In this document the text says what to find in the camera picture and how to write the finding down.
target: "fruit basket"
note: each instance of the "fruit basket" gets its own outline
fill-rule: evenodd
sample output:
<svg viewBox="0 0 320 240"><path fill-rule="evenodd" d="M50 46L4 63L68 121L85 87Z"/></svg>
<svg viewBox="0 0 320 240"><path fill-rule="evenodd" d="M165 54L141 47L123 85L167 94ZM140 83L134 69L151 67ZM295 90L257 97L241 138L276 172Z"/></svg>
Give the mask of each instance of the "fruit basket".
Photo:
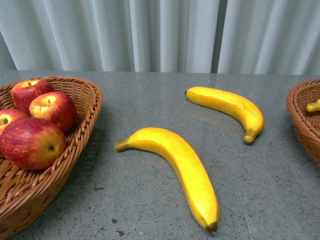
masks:
<svg viewBox="0 0 320 240"><path fill-rule="evenodd" d="M58 195L86 146L103 104L103 93L90 81L48 76L55 90L68 94L77 108L76 124L65 133L67 148L44 170L25 170L0 158L0 239L7 239L30 225ZM14 108L11 89L0 87L0 108Z"/></svg>
<svg viewBox="0 0 320 240"><path fill-rule="evenodd" d="M308 80L293 87L286 106L293 119L297 138L320 167L320 112L308 112L306 106L320 99L320 79Z"/></svg>

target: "gray countertop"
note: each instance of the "gray countertop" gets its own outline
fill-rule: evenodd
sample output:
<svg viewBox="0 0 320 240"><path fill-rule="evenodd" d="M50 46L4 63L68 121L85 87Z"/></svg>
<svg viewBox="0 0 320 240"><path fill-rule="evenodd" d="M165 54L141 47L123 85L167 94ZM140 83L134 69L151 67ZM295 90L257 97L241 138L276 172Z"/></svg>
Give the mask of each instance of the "gray countertop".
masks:
<svg viewBox="0 0 320 240"><path fill-rule="evenodd" d="M0 71L0 85L50 75L97 84L103 107L59 195L12 240L320 239L320 167L298 141L286 108L291 88L319 76ZM250 99L264 115L263 132L246 144L237 120L187 100L193 86ZM179 134L202 160L219 201L215 235L192 216L164 158L115 151L117 141L150 126Z"/></svg>

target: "white curtain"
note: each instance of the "white curtain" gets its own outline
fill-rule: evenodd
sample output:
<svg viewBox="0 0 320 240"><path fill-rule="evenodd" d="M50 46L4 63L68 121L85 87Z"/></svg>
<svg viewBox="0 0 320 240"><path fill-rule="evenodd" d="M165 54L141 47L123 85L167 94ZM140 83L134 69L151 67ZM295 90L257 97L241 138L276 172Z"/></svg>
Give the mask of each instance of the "white curtain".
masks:
<svg viewBox="0 0 320 240"><path fill-rule="evenodd" d="M210 73L213 63L320 75L320 1L0 0L0 70Z"/></svg>
<svg viewBox="0 0 320 240"><path fill-rule="evenodd" d="M228 0L218 73L320 74L319 0Z"/></svg>

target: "banana stem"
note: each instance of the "banana stem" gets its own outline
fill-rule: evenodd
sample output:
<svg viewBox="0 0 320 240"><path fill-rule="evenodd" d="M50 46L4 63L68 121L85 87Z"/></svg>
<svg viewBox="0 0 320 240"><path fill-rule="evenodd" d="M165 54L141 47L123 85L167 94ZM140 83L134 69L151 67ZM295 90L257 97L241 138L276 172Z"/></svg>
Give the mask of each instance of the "banana stem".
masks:
<svg viewBox="0 0 320 240"><path fill-rule="evenodd" d="M256 136L257 134L255 130L253 130L252 128L248 128L247 131L245 132L244 140L247 143L252 143L255 140Z"/></svg>
<svg viewBox="0 0 320 240"><path fill-rule="evenodd" d="M114 145L114 148L117 152L121 152L122 150L128 149L129 147L129 138L120 140Z"/></svg>
<svg viewBox="0 0 320 240"><path fill-rule="evenodd" d="M320 102L312 102L312 103L309 103L307 106L306 106L306 110L309 112L309 113L312 113L312 112L316 112L316 111L320 111Z"/></svg>

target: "fake fruit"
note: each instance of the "fake fruit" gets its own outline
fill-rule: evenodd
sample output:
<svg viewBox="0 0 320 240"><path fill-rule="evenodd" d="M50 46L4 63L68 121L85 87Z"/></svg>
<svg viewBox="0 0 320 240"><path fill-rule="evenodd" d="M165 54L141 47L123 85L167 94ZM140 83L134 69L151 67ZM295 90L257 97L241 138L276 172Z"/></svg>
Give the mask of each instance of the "fake fruit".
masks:
<svg viewBox="0 0 320 240"><path fill-rule="evenodd" d="M0 110L0 135L4 129L15 120L20 118L26 118L28 115L19 109L16 108L5 108Z"/></svg>
<svg viewBox="0 0 320 240"><path fill-rule="evenodd" d="M33 78L18 82L11 90L12 100L17 109L24 111L28 115L30 103L39 95L54 91L50 82Z"/></svg>
<svg viewBox="0 0 320 240"><path fill-rule="evenodd" d="M52 91L36 97L29 106L32 117L47 119L63 132L77 121L78 113L74 101L63 91Z"/></svg>
<svg viewBox="0 0 320 240"><path fill-rule="evenodd" d="M320 99L307 104L305 108L309 113L320 111Z"/></svg>
<svg viewBox="0 0 320 240"><path fill-rule="evenodd" d="M8 161L28 170L46 169L66 150L66 136L53 122L23 117L0 135L0 151Z"/></svg>
<svg viewBox="0 0 320 240"><path fill-rule="evenodd" d="M245 129L244 140L252 143L265 127L264 116L250 100L233 92L195 86L185 91L194 104L215 109L237 119Z"/></svg>
<svg viewBox="0 0 320 240"><path fill-rule="evenodd" d="M181 136L163 128L147 127L118 141L114 148L117 152L136 148L164 157L180 180L194 218L208 232L217 231L219 206L214 188L196 152Z"/></svg>

